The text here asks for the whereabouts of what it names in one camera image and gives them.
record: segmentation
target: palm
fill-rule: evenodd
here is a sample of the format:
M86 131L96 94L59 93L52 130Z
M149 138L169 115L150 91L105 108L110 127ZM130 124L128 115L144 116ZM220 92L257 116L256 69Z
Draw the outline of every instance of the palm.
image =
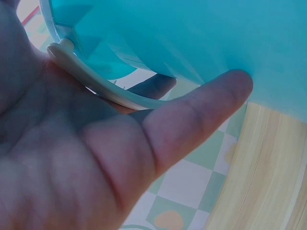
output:
M150 182L201 144L252 88L233 71L155 111L130 113L33 49L2 1L0 35L4 229L118 228ZM150 81L132 90L158 98L174 84Z

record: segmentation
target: wooden floor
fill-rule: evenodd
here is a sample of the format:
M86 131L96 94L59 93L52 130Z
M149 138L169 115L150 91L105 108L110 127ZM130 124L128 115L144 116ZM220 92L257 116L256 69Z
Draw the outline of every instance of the wooden floor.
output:
M307 230L307 125L249 103L205 230Z

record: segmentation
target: white plastic rim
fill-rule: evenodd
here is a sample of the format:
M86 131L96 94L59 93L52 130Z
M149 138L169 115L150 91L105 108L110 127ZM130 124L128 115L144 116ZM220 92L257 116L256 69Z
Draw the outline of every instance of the white plastic rim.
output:
M109 82L74 55L73 49L71 40L63 38L60 43L50 44L47 52L53 62L98 95L134 110L155 109L165 103L165 101L139 96Z

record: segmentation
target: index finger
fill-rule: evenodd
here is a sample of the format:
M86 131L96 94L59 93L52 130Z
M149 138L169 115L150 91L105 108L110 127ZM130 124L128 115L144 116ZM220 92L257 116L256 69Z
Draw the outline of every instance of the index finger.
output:
M203 143L240 108L252 88L247 73L232 70L148 114L142 126L153 149L157 174Z

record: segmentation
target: white tile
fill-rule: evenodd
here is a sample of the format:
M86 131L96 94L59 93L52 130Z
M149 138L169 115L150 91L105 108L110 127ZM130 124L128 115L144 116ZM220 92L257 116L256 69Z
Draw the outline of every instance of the white tile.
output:
M209 214L209 212L197 210L188 230L202 230Z
M116 85L128 89L131 88L132 86L135 86L138 83L141 83L150 77L155 75L154 72L145 70L145 69L137 69L133 73L129 74L126 77L117 79Z
M214 171L227 175L229 164L225 160L225 155L229 151L230 147L236 142L237 138L225 133L222 146L214 166Z
M144 225L146 222L146 218L149 214L151 207L153 206L154 200L156 198L155 194L150 192L145 192L132 211L130 212L129 216L125 220L124 224L141 224Z
M218 130L220 130L221 132L226 132L228 123L229 123L229 119L225 120L221 126L218 128Z
M181 160L165 174L158 195L171 201L198 208L212 170Z

